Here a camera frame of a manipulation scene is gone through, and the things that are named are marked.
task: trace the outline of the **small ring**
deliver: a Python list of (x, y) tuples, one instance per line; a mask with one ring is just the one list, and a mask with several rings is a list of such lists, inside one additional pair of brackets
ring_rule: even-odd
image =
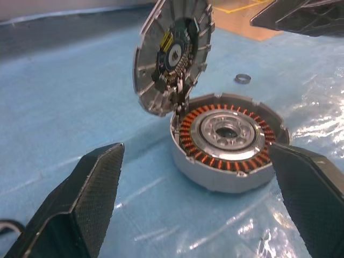
[(234, 80), (240, 84), (248, 84), (251, 81), (251, 76), (247, 74), (238, 74)]

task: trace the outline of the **yellow label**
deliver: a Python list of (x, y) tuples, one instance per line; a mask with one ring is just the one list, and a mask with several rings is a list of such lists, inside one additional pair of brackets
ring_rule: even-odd
[(169, 31), (165, 33), (160, 43), (160, 48), (166, 53), (173, 42), (173, 34)]

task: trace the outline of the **cardboard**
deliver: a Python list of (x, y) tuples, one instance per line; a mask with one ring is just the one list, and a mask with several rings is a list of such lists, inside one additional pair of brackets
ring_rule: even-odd
[(214, 0), (215, 26), (257, 41), (264, 41), (282, 32), (250, 26), (249, 21), (272, 0)]

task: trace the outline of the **wire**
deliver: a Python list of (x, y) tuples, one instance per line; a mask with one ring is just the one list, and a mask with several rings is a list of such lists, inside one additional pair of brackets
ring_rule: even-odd
[(0, 220), (0, 235), (7, 234), (12, 231), (21, 234), (25, 231), (25, 226), (22, 223), (12, 219)]

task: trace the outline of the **blue surface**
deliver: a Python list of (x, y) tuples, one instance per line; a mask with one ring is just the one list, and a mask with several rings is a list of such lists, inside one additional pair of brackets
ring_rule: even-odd
[[(145, 113), (132, 60), (149, 10), (0, 27), (0, 218), (23, 223), (80, 156), (125, 143), (113, 219), (99, 257), (308, 257), (275, 180), (211, 193), (175, 168), (169, 118)], [(193, 96), (253, 97), (285, 119), (294, 145), (344, 170), (344, 44), (284, 34), (256, 42), (216, 29)], [(238, 73), (248, 85), (233, 82)], [(0, 238), (0, 255), (15, 239)]]

